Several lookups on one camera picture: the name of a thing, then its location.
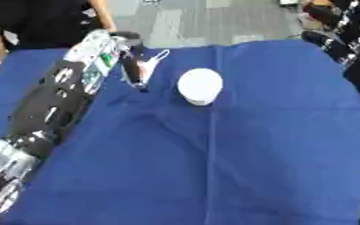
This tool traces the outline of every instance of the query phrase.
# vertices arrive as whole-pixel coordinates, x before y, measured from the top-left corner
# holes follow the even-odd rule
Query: blue tablecloth
[[[63,53],[17,52],[0,67],[0,136]],[[224,78],[213,105],[176,91],[195,68]],[[359,212],[360,96],[319,49],[288,40],[173,50],[148,94],[114,72],[2,222],[341,225]]]

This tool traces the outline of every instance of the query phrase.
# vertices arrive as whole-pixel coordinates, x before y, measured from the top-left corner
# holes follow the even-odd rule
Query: cable
[[[184,43],[184,46],[197,46],[196,43],[192,43],[191,41],[187,40],[179,31],[176,30],[175,26],[172,23],[170,23],[170,21],[163,14],[164,9],[160,6],[160,2],[161,0],[143,0],[144,4],[154,5],[154,7],[158,10],[158,12],[162,15],[162,18],[165,21],[166,26],[174,35],[176,35]]]

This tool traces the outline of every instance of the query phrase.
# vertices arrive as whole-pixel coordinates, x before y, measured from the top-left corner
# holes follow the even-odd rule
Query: robotic arm
[[[28,92],[0,139],[0,215],[15,203],[52,150],[66,140],[117,63],[131,86],[147,91],[148,80],[140,75],[132,53],[140,54],[141,46],[138,34],[96,30]]]
[[[302,36],[340,63],[345,69],[344,76],[360,92],[360,0],[332,0],[332,3],[340,13],[313,6],[306,7],[306,11],[333,30],[336,38],[309,31]]]

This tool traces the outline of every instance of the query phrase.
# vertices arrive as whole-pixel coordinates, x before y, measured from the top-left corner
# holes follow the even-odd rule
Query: grey floor
[[[231,45],[284,39],[301,32],[296,11],[278,0],[108,0],[121,30],[142,34],[148,47]]]

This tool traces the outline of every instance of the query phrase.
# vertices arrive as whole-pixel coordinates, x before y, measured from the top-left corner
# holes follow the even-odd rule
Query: black clothing
[[[87,0],[0,0],[0,33],[16,33],[18,48],[72,47],[102,24],[83,11]]]

